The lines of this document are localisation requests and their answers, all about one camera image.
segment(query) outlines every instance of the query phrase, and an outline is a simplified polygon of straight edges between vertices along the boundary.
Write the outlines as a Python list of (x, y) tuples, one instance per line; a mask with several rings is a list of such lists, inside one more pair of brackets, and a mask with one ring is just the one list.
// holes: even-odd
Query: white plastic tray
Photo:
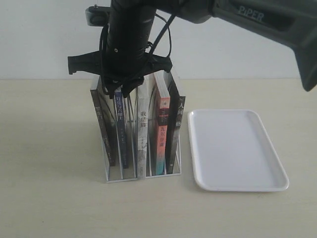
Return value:
[(195, 110), (189, 134), (196, 183), (209, 191), (283, 191), (289, 180), (260, 117), (248, 110)]

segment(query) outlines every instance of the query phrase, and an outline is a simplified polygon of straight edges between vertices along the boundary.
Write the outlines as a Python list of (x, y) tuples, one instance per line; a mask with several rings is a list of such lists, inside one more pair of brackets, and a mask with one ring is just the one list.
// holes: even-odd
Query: tabletop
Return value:
[(283, 192), (206, 192), (187, 117), (182, 175), (106, 183), (90, 80), (0, 80), (0, 237), (317, 237), (317, 89), (299, 79), (182, 80), (194, 109), (257, 112), (290, 180)]

